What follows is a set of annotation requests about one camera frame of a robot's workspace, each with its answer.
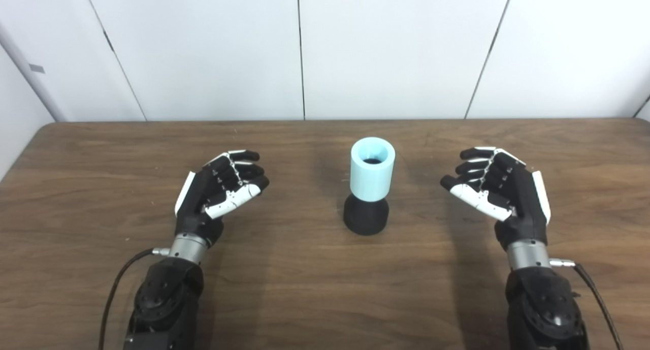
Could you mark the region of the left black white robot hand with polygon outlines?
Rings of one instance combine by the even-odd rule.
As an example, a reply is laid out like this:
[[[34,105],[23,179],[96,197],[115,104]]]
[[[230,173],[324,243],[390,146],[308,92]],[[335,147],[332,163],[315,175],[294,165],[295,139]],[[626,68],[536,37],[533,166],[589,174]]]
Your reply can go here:
[[[220,238],[223,216],[262,194],[270,181],[257,165],[260,154],[227,151],[189,172],[176,201],[176,236],[192,235],[211,247]]]

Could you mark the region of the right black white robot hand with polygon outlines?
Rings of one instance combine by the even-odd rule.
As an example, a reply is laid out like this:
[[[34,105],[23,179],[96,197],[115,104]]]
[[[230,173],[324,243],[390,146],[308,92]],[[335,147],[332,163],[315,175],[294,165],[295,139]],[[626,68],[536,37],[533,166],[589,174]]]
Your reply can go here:
[[[551,211],[541,172],[505,149],[474,147],[440,184],[451,195],[496,220],[495,236],[506,250],[518,241],[548,244]]]

